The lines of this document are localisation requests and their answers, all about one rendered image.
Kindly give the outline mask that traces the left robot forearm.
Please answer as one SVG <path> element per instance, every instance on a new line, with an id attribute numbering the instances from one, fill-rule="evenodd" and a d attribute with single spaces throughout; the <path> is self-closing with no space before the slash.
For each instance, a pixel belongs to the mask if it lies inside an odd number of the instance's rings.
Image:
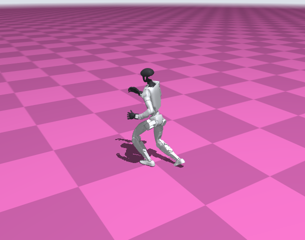
<path id="1" fill-rule="evenodd" d="M 144 118 L 148 118 L 151 113 L 150 109 L 147 109 L 145 112 L 141 114 L 135 114 L 135 119 L 143 120 Z"/>

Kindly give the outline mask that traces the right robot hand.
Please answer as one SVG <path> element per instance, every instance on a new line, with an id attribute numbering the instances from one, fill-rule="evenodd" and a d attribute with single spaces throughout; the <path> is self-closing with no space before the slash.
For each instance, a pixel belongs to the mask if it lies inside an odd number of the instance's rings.
<path id="1" fill-rule="evenodd" d="M 139 91 L 136 87 L 129 87 L 128 91 L 129 92 L 134 92 L 134 93 L 136 93 L 138 95 L 143 93 L 142 91 Z"/>

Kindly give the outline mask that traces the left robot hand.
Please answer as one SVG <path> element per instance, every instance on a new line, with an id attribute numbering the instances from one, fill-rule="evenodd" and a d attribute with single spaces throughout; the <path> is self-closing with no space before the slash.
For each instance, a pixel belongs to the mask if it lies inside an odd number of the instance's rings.
<path id="1" fill-rule="evenodd" d="M 139 115 L 139 114 L 138 114 L 138 113 L 132 112 L 132 110 L 130 110 L 130 111 L 131 111 L 131 113 L 128 112 L 128 114 L 127 114 L 127 115 L 128 115 L 128 116 L 127 116 L 127 117 L 128 117 L 127 119 L 128 119 L 128 120 L 129 120 L 129 119 L 137 119 L 137 120 L 138 120 L 138 118 L 135 118 L 135 115 Z"/>

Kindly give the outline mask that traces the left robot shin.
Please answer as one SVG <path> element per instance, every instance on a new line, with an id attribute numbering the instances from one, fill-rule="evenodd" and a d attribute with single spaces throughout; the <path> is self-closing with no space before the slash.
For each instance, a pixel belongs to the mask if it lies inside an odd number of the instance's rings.
<path id="1" fill-rule="evenodd" d="M 131 141 L 138 152 L 142 154 L 142 156 L 147 160 L 147 162 L 150 162 L 151 158 L 147 153 L 147 149 L 145 148 L 144 143 L 142 141 L 139 142 L 136 137 L 133 137 Z"/>

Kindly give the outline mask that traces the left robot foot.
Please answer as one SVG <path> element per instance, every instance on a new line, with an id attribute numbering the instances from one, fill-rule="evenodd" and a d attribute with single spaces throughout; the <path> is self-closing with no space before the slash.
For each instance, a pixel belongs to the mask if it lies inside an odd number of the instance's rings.
<path id="1" fill-rule="evenodd" d="M 153 160 L 150 160 L 150 162 L 148 162 L 148 160 L 146 160 L 146 159 L 141 159 L 139 162 L 144 165 L 149 165 L 152 167 L 155 166 L 155 162 Z"/>

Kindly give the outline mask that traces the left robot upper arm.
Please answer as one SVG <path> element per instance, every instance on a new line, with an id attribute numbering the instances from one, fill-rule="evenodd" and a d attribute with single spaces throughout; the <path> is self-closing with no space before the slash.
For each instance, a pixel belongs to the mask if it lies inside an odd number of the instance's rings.
<path id="1" fill-rule="evenodd" d="M 141 94 L 141 97 L 143 98 L 145 105 L 147 106 L 148 109 L 150 109 L 150 115 L 153 115 L 155 113 L 154 109 L 153 109 L 153 105 L 150 99 L 150 92 L 146 89 L 143 91 L 143 93 Z"/>

